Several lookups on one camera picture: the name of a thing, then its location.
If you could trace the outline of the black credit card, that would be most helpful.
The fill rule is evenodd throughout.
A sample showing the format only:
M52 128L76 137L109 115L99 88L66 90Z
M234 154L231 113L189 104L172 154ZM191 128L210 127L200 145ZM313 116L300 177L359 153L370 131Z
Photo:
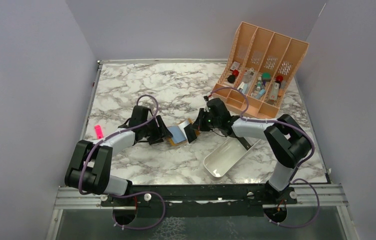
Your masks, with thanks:
M188 125L184 127L184 133L186 135L186 139L188 143L191 143L197 139L197 134L192 125Z

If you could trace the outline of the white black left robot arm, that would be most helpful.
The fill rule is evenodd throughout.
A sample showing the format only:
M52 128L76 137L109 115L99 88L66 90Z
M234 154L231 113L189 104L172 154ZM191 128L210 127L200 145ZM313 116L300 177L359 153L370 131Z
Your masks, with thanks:
M142 140L154 145L173 135L160 115L148 118L152 110L136 105L131 117L116 132L97 141L77 142L65 175L65 185L86 194L110 194L120 205L132 201L132 182L111 176L112 157Z

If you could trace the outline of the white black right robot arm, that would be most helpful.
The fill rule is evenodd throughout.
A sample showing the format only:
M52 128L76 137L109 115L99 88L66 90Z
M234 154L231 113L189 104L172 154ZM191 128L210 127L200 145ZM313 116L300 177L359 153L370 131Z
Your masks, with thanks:
M192 128L200 132L218 129L224 137L266 140L277 160L264 190L265 199L272 204L284 198L284 191L297 169L315 151L313 140L292 116L284 114L279 118L262 120L231 115L219 98L207 101L206 108L199 110Z

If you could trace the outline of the yellow leather card holder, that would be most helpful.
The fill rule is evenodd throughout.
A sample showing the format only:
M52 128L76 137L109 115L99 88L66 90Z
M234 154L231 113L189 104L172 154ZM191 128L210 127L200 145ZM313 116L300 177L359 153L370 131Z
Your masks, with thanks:
M191 126L193 126L193 121L192 119L187 118L177 125L168 127L168 130L172 134L171 137L168 137L170 145L175 147L182 144L191 144L193 141L195 141L200 135L200 132L198 130L193 130L195 132L195 137L188 136L185 132L185 128Z

